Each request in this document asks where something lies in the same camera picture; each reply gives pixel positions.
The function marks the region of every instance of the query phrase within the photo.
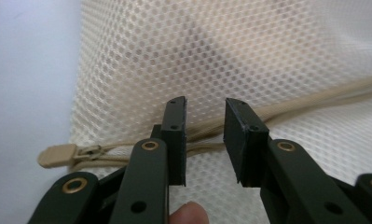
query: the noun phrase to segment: mesh bag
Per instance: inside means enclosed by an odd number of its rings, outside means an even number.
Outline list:
[[[181,95],[198,123],[223,117],[227,97],[253,108],[293,102],[290,111],[349,85],[360,84],[347,94],[372,91],[372,1],[84,1],[82,23],[79,145],[146,138]],[[372,172],[372,97],[274,121],[273,138],[297,141],[330,175],[352,183]],[[171,211],[196,201],[211,223],[268,223],[259,191],[236,184],[225,151],[188,159],[187,187],[170,196]]]

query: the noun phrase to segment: clamp jaw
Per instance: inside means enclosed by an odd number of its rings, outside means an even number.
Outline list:
[[[245,102],[227,99],[224,142],[238,182],[261,188],[270,223],[372,223],[372,175],[355,187],[326,175],[299,144],[272,140]],[[186,185],[186,98],[133,148],[128,166],[98,180],[76,172],[48,190],[29,223],[168,223],[168,187]]]

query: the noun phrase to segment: white mesh fabric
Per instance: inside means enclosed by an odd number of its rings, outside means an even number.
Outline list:
[[[181,95],[193,123],[223,116],[226,97],[272,105],[372,77],[372,1],[84,1],[82,16],[79,145],[146,138]],[[363,104],[289,119],[272,136],[352,181],[372,171],[372,103]],[[187,162],[187,188],[171,188],[171,209],[193,199],[212,223],[266,223],[256,192],[236,185],[226,152],[199,155]]]

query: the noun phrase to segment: gray surface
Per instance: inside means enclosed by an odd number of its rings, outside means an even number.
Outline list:
[[[65,169],[36,163],[69,139],[79,1],[0,1],[0,223],[25,223]]]

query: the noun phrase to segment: fingertip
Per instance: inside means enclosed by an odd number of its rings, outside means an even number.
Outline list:
[[[198,203],[189,202],[183,204],[177,211],[171,214],[170,224],[209,224],[209,218],[205,209]]]

